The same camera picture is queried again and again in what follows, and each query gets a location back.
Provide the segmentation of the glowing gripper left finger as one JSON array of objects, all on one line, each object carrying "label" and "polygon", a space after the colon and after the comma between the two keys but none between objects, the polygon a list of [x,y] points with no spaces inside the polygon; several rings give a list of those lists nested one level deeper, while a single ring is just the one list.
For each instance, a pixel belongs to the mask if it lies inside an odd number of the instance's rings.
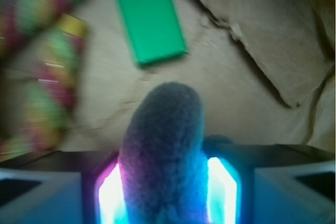
[{"label": "glowing gripper left finger", "polygon": [[125,223],[117,152],[34,152],[1,162],[1,223]]}]

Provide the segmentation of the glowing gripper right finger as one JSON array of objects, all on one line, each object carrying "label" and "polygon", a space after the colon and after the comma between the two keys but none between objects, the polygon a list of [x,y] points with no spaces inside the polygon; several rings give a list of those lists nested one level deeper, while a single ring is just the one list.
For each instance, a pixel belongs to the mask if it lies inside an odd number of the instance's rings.
[{"label": "glowing gripper right finger", "polygon": [[211,223],[335,223],[335,155],[309,145],[205,144]]}]

